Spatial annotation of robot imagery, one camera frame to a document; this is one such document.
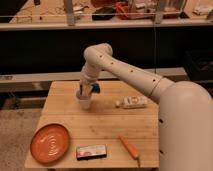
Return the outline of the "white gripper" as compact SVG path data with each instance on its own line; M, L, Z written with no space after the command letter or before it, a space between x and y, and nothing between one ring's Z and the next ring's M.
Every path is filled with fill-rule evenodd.
M92 86L89 84L92 84L97 81L99 77L98 72L93 71L82 71L81 77L80 77L80 85L79 85L79 94L80 96L89 97L92 91Z

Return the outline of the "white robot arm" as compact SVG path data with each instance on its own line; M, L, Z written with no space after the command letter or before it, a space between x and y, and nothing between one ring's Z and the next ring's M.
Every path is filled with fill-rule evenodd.
M107 43L87 47L84 58L84 92L106 70L158 104L159 171L213 171L213 98L202 86L119 61Z

